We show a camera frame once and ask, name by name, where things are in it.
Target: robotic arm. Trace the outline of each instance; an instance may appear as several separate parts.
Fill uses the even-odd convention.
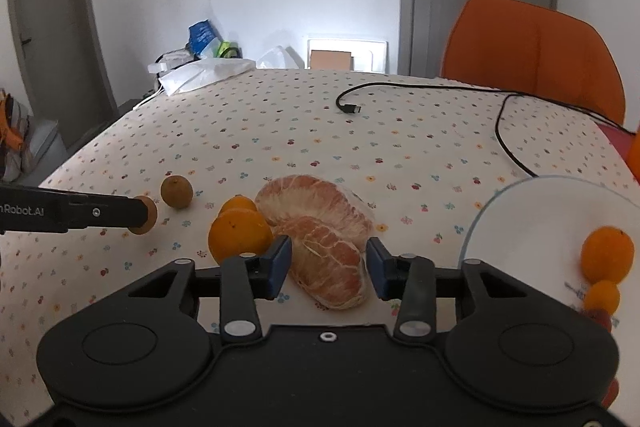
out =
[[[139,227],[140,200],[0,188],[0,228]],[[395,327],[276,325],[289,237],[263,256],[195,269],[177,259],[51,328],[38,370],[55,403],[33,427],[456,425],[623,427],[600,405],[618,368],[602,327],[494,267],[442,269],[367,243],[378,298],[401,299]],[[197,322],[220,299],[220,333]],[[457,325],[436,330],[436,299]]]

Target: blue package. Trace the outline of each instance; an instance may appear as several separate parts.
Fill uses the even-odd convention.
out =
[[[216,32],[209,21],[195,23],[189,28],[189,46],[196,57],[216,38]]]

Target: black cable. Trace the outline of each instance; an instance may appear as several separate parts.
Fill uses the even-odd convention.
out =
[[[409,89],[449,89],[449,90],[460,90],[460,91],[473,91],[473,92],[489,92],[489,93],[494,93],[494,94],[506,94],[507,96],[504,97],[504,100],[502,100],[502,105],[500,106],[500,111],[498,111],[498,116],[495,120],[495,126],[494,126],[494,133],[495,133],[495,137],[498,140],[498,143],[500,144],[500,147],[502,147],[502,150],[504,150],[505,154],[520,168],[522,169],[524,172],[526,172],[529,176],[531,176],[532,178],[537,178],[538,175],[533,172],[531,169],[529,169],[526,165],[524,165],[524,163],[522,163],[520,160],[518,160],[516,158],[516,156],[511,152],[511,150],[507,147],[507,145],[504,143],[504,140],[502,140],[502,136],[500,135],[500,120],[502,119],[502,114],[504,113],[504,108],[506,106],[507,101],[510,98],[514,98],[516,96],[522,96],[522,97],[528,97],[528,98],[534,98],[536,100],[542,100],[543,102],[548,102],[548,103],[553,103],[554,105],[559,105],[560,107],[564,107],[567,109],[571,109],[577,112],[581,112],[585,115],[587,115],[590,118],[593,118],[594,120],[597,120],[599,122],[605,123],[607,125],[610,125],[620,131],[623,131],[627,134],[630,134],[631,136],[635,136],[636,133],[629,131],[628,129],[625,129],[624,127],[622,127],[619,123],[614,122],[613,120],[607,118],[606,116],[595,112],[591,109],[587,109],[586,107],[581,107],[580,105],[574,105],[571,103],[566,103],[566,102],[558,102],[558,100],[552,100],[551,98],[545,98],[543,96],[538,96],[535,94],[531,94],[528,92],[523,92],[523,91],[516,91],[516,90],[505,90],[505,89],[486,89],[483,87],[471,87],[471,86],[433,86],[431,84],[399,84],[396,82],[368,82],[367,84],[359,84],[357,86],[353,86],[350,87],[349,89],[343,91],[342,93],[340,93],[338,95],[338,97],[335,99],[335,105],[338,107],[338,109],[340,109],[342,112],[346,113],[346,114],[356,114],[360,112],[360,106],[353,104],[353,103],[347,103],[347,104],[342,104],[340,103],[340,100],[343,99],[343,97],[345,97],[346,95],[348,95],[349,93],[359,90],[359,89],[364,89],[365,87],[372,87],[372,86],[388,86],[388,87],[407,87]]]
[[[495,137],[498,140],[498,143],[500,144],[500,147],[502,147],[502,150],[507,154],[507,156],[509,158],[511,158],[511,161],[513,161],[518,167],[520,167],[523,171],[525,171],[532,178],[537,178],[538,175],[535,172],[533,172],[526,165],[524,165],[524,163],[522,163],[520,160],[518,160],[516,158],[516,156],[511,152],[511,150],[504,143],[504,141],[502,140],[502,136],[500,135],[500,120],[502,119],[502,114],[504,112],[504,108],[507,105],[507,100],[509,100],[511,97],[515,97],[515,96],[520,96],[520,95],[512,92],[511,94],[508,94],[507,96],[505,96],[504,100],[502,100],[502,105],[500,106],[500,111],[498,111],[498,117],[495,119],[495,126],[494,126]]]

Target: chair backrest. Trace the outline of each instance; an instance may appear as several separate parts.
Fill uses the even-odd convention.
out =
[[[607,45],[587,23],[514,0],[469,0],[442,76],[581,105],[622,124],[625,93]]]

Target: floral tablecloth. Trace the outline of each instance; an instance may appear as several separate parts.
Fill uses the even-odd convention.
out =
[[[215,266],[207,232],[222,203],[253,198],[272,178],[305,172],[356,192],[372,209],[377,234],[395,255],[415,253],[454,267],[465,233],[497,190],[526,178],[502,151],[494,123],[503,94],[372,87],[335,107],[344,89],[373,81],[456,85],[333,71],[257,70],[204,89],[161,97],[115,123],[45,187],[135,196],[158,203],[146,235],[86,229],[64,235],[8,232],[0,238],[0,411],[23,425],[50,407],[35,353],[60,320],[181,257]],[[581,114],[516,98],[501,125],[508,147],[538,174],[602,183],[636,203],[640,188],[608,140]],[[195,194],[176,211],[159,200],[165,176],[182,174]],[[258,301],[272,323],[385,323],[399,302],[370,296],[359,308],[322,309],[287,280],[273,302]],[[438,328],[454,323],[452,303]],[[217,331],[215,299],[203,299],[199,322]]]

